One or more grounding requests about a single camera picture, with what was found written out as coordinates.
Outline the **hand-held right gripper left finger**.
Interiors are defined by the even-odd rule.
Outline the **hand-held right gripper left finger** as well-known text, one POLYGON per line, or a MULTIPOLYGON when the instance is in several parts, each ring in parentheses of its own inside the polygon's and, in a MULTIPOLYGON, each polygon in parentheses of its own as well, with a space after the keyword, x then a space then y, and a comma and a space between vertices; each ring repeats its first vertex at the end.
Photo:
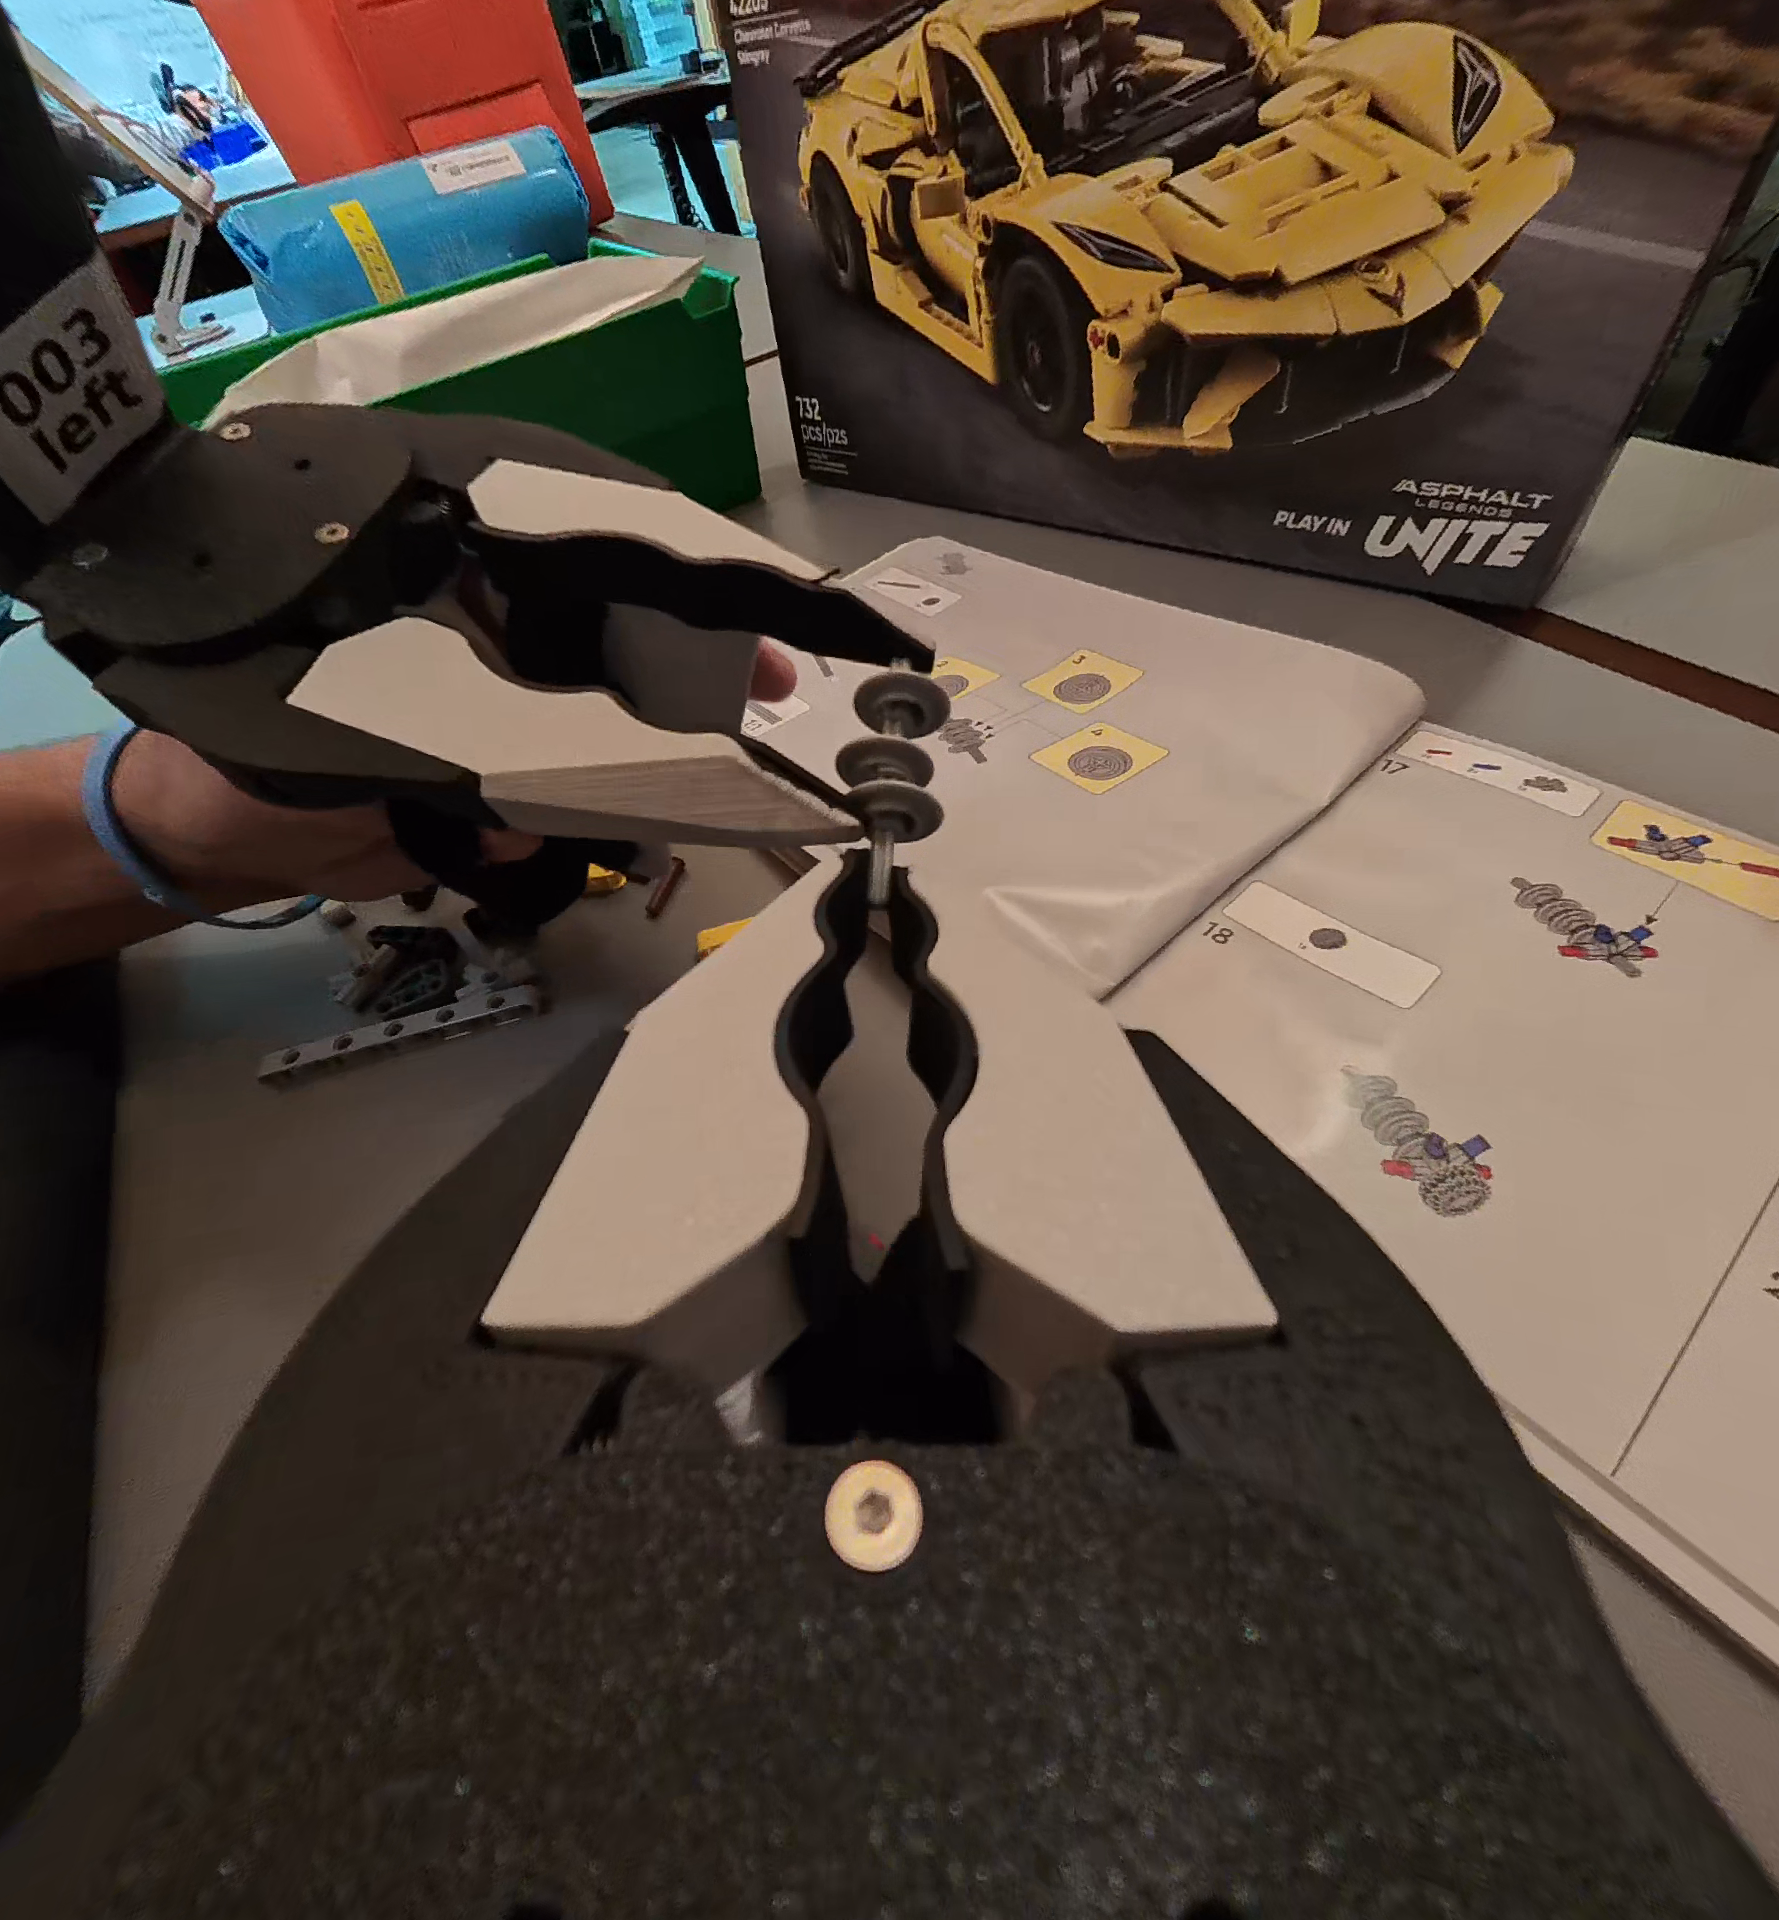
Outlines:
POLYGON ((818 1085, 850 1047, 869 864, 795 883, 627 1020, 483 1307, 492 1345, 734 1387, 861 1304, 818 1085))

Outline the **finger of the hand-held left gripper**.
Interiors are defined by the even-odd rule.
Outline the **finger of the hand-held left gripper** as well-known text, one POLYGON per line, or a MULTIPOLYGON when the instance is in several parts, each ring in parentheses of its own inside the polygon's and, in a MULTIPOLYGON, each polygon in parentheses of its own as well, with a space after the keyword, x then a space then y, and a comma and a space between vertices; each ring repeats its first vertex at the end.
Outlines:
POLYGON ((439 759, 510 831, 650 848, 841 848, 869 825, 766 774, 735 738, 662 733, 611 690, 497 674, 457 630, 339 640, 288 706, 439 759))
POLYGON ((650 481, 488 464, 468 481, 472 549, 510 601, 510 640, 594 609, 662 613, 693 635, 751 635, 799 656, 935 667, 869 591, 776 539, 650 481))

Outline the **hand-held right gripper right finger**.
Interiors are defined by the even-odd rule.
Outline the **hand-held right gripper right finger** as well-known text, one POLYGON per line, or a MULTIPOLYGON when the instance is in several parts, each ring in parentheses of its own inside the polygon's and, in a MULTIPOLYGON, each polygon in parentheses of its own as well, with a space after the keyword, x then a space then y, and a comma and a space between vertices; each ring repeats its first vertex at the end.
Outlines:
POLYGON ((917 1321, 1039 1397, 1070 1370, 1278 1334, 1128 1025, 978 899, 885 899, 908 1065, 935 1100, 901 1239, 917 1321))

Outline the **grey lego axle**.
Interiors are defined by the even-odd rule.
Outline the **grey lego axle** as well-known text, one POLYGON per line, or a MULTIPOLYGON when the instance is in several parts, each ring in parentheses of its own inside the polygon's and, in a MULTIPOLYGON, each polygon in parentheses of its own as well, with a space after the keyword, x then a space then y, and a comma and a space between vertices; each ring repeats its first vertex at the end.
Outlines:
POLYGON ((890 874, 898 874, 898 851, 890 843, 869 843, 870 848, 870 864, 869 864, 869 899, 870 906, 885 906, 890 899, 890 874))

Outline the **pile of lego pieces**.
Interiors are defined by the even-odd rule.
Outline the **pile of lego pieces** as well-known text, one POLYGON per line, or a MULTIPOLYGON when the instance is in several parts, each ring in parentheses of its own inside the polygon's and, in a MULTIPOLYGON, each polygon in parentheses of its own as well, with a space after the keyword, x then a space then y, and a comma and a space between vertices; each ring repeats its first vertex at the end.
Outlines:
POLYGON ((339 1067, 541 1020, 564 972, 564 938, 583 934, 602 899, 627 899, 627 887, 633 878, 594 864, 583 905, 544 930, 497 923, 437 883, 378 905, 324 905, 319 923, 345 953, 327 973, 330 1025, 277 1041, 257 1078, 295 1090, 339 1067))

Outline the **lego instruction booklet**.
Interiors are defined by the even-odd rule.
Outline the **lego instruction booklet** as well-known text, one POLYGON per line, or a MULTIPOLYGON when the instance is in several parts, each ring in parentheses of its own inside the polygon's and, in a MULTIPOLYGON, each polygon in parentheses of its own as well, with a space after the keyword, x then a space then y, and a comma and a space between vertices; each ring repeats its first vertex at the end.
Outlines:
POLYGON ((1373 657, 955 539, 912 848, 1301 1161, 1531 1464, 1779 1670, 1779 848, 1373 657))

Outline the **person's left forearm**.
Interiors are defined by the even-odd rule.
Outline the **person's left forearm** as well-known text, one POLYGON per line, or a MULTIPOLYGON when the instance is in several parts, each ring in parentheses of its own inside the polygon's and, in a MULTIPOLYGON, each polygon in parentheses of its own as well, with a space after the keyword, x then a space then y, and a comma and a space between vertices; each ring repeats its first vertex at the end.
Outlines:
POLYGON ((122 953, 159 930, 86 820, 91 738, 0 751, 0 988, 122 953))

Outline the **yellow car lego box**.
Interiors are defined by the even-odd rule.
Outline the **yellow car lego box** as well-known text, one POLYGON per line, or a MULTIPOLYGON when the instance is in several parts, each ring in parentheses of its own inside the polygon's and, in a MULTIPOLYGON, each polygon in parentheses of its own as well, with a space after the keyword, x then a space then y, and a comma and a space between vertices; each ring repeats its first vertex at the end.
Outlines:
POLYGON ((1531 609, 1779 139, 1779 4, 727 4, 812 481, 1531 609))

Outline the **person's left hand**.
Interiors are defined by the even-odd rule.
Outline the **person's left hand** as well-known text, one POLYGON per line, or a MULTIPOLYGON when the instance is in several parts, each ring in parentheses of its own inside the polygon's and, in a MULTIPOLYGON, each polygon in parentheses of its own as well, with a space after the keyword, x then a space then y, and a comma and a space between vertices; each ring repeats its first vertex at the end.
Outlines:
POLYGON ((378 802, 288 811, 159 733, 125 740, 107 802, 138 863, 206 912, 309 895, 391 899, 424 887, 378 802))

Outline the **green plastic bin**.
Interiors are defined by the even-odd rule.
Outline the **green plastic bin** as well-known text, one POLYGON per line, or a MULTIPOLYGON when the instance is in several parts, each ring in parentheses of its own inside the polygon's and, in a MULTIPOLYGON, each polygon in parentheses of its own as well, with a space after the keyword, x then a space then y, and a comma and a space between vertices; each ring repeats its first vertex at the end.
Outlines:
MULTIPOLYGON (((451 290, 479 290, 497 279, 521 279, 551 270, 551 261, 521 261, 492 276, 472 276, 424 297, 403 297, 397 307, 424 307, 451 290)), ((246 374, 268 362, 278 348, 295 348, 310 333, 345 325, 301 325, 301 333, 248 333, 246 320, 229 325, 222 348, 203 348, 184 362, 166 362, 158 348, 158 377, 176 418, 197 425, 197 415, 246 374)), ((472 369, 424 390, 412 390, 398 410, 416 415, 497 415, 556 425, 584 446, 618 450, 688 491, 705 507, 743 507, 765 491, 757 475, 757 429, 747 399, 747 362, 751 348, 743 338, 735 276, 703 262, 693 285, 678 303, 618 315, 556 348, 535 348, 504 356, 492 369, 472 369)))

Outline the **blue wristband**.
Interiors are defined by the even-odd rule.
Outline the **blue wristband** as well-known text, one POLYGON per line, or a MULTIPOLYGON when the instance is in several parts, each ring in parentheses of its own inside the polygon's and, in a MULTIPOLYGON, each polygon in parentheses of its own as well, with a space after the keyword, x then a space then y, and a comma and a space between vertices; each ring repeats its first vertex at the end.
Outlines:
POLYGON ((86 825, 92 835, 92 848, 122 864, 122 878, 159 912, 176 912, 184 923, 215 923, 215 912, 184 895, 184 883, 170 883, 131 835, 131 825, 122 820, 122 802, 113 802, 113 774, 131 751, 131 740, 138 738, 135 720, 122 720, 107 733, 98 733, 91 740, 91 759, 86 759, 86 784, 78 784, 78 802, 86 802, 86 825))

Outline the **light blue package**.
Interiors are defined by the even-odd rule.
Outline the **light blue package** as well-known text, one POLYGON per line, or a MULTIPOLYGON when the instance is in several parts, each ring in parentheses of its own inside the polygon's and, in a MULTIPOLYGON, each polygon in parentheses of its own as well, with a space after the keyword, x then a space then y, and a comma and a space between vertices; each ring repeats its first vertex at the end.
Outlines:
POLYGON ((583 261, 594 196, 556 130, 232 201, 216 223, 277 333, 345 320, 521 261, 583 261))

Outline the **white desk mount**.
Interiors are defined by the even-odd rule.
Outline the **white desk mount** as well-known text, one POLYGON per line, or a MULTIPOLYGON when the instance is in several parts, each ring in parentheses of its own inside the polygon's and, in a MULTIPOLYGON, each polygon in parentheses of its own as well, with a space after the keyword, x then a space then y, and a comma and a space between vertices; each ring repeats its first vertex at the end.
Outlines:
POLYGON ((159 254, 158 307, 152 307, 152 348, 166 362, 184 362, 186 353, 222 342, 229 320, 203 320, 203 315, 186 320, 184 315, 203 232, 216 217, 215 172, 186 162, 186 148, 176 145, 176 133, 166 125, 147 125, 125 107, 107 107, 91 85, 78 85, 32 37, 23 37, 23 27, 9 30, 9 41, 16 41, 26 75, 38 79, 43 107, 51 119, 64 115, 74 130, 86 130, 78 139, 64 139, 64 158, 86 162, 91 145, 98 145, 113 167, 138 172, 147 183, 158 183, 176 201, 166 254, 159 254))

